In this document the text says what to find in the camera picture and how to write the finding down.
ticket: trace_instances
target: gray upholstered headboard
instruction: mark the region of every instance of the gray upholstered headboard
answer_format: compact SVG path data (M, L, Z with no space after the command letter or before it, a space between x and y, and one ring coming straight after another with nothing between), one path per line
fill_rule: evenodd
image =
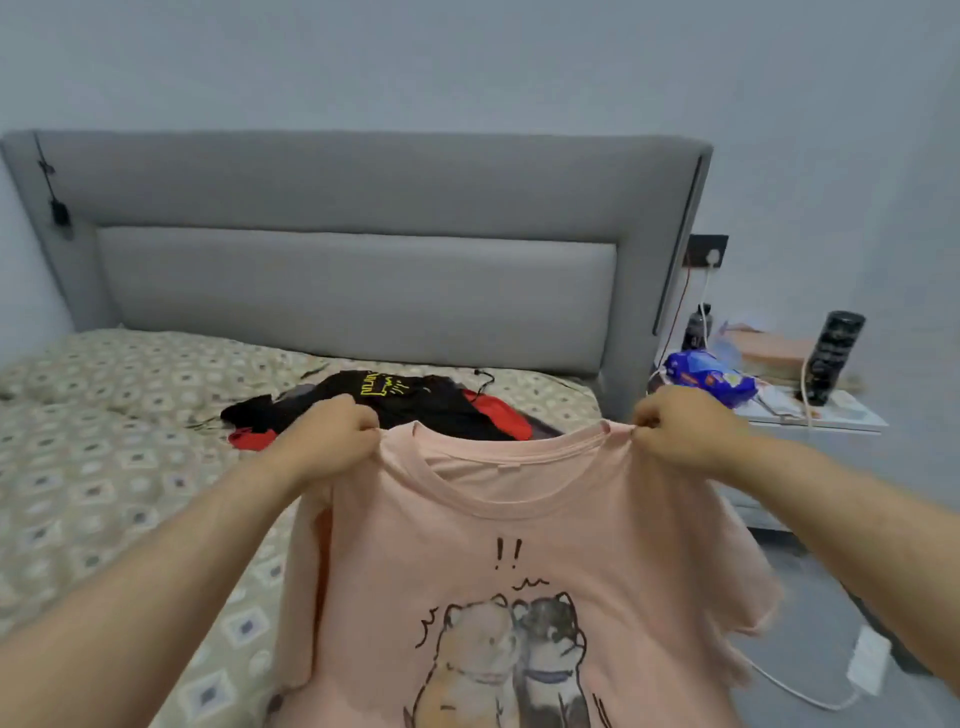
M643 391L710 147L672 136L31 132L7 164L78 329Z

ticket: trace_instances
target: cartoon shiba inu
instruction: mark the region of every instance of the cartoon shiba inu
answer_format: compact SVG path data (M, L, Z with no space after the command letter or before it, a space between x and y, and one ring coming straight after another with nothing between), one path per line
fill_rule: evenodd
M580 663L587 638L566 592L513 605L523 636L515 670L521 728L589 728L587 700L580 688Z
M520 636L507 599L451 604L437 656L407 728L519 728L515 672Z

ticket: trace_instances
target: blue snack bag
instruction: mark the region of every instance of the blue snack bag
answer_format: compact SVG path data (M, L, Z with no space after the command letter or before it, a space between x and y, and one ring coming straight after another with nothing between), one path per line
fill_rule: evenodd
M756 394L756 380L725 366L710 352L676 352L666 357L666 374L674 384L710 392L733 409Z

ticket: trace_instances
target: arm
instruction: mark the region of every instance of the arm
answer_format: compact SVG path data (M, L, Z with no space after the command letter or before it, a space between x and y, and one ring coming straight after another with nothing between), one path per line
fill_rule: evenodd
M110 569L0 644L0 725L150 723L277 516L379 442L343 395L315 404Z
M960 515L755 434L700 390L662 387L635 419L640 447L755 497L960 691Z

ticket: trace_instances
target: patterned bedding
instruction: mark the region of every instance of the patterned bedding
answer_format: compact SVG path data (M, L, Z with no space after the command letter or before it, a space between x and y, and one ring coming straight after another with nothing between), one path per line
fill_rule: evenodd
M121 328L68 336L0 371L0 638L250 456L226 442L217 416L227 403L343 369L441 374L473 389L489 380L468 368ZM557 429L600 417L581 384L485 371L494 377L486 392ZM276 613L295 507L271 528L154 728L262 724L274 692Z

